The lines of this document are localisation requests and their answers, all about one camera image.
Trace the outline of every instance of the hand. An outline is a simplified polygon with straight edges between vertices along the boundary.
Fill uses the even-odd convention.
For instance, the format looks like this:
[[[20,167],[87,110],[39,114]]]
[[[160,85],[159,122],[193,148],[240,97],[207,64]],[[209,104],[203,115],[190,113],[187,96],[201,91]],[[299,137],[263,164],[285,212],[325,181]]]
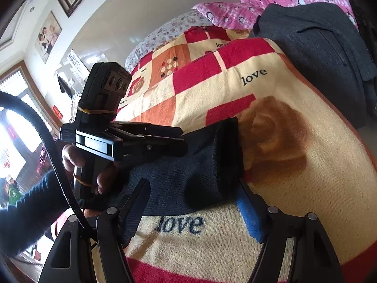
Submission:
[[[61,152],[63,156],[63,165],[67,171],[67,176],[72,177],[75,166],[83,167],[85,159],[80,150],[73,144],[67,144]],[[114,183],[118,175],[118,163],[110,163],[97,177],[98,187],[95,190],[96,195],[105,193]]]

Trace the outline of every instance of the orange square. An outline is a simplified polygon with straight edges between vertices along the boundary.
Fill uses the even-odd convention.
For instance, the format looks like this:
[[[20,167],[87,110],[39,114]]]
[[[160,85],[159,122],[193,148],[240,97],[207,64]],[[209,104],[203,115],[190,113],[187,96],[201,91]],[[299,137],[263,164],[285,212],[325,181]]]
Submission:
[[[149,88],[152,88],[189,62],[191,62],[191,59],[187,44],[179,44],[163,51],[152,60],[152,73]]]

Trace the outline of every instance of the gray garment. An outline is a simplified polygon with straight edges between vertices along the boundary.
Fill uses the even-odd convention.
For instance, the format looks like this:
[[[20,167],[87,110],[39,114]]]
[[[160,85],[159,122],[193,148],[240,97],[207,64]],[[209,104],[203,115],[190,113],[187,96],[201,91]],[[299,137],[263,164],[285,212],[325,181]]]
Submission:
[[[377,99],[371,84],[377,69],[340,7],[331,3],[270,4],[257,19],[252,35],[273,40],[355,128],[365,125],[365,97]]]

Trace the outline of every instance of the sweater sleeve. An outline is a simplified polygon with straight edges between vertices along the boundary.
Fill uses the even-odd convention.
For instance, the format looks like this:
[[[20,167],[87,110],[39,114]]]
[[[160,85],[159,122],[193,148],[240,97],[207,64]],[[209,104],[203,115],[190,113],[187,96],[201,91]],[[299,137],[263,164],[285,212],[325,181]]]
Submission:
[[[68,208],[54,171],[15,206],[0,209],[0,250],[12,257],[38,241]]]

